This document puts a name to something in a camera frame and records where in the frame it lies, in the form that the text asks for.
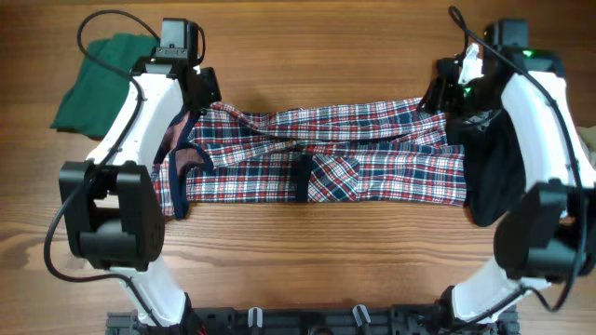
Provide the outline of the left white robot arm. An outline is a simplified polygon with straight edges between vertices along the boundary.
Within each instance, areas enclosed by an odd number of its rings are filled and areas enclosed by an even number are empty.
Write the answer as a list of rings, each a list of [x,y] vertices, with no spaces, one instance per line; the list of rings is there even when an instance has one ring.
[[[200,319],[161,256],[165,217],[151,173],[174,122],[202,115],[221,93],[212,68],[184,60],[141,58],[129,79],[102,142],[85,161],[62,166],[62,206],[49,231],[64,221],[72,253],[100,270],[97,280],[120,283],[137,309],[131,328],[191,334]]]

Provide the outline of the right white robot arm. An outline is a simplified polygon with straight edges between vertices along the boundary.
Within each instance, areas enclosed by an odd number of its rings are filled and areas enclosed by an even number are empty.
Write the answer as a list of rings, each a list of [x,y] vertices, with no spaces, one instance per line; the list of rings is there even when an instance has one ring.
[[[473,276],[447,288],[435,324],[448,331],[492,324],[528,294],[554,284],[567,298],[575,281],[595,265],[595,171],[576,134],[566,100],[561,60],[518,45],[471,45],[438,60],[437,78],[423,103],[438,111],[495,111],[494,140],[509,143],[516,169],[488,154],[480,173],[523,190],[491,193],[505,208],[496,218],[494,253]]]

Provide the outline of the plaid red navy shirt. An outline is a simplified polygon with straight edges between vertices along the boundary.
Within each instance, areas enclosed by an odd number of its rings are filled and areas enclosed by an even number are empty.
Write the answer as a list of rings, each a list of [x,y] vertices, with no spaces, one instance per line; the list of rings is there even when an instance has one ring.
[[[460,206],[465,151],[418,99],[247,113],[213,103],[169,126],[152,171],[164,215],[194,202],[414,201]]]

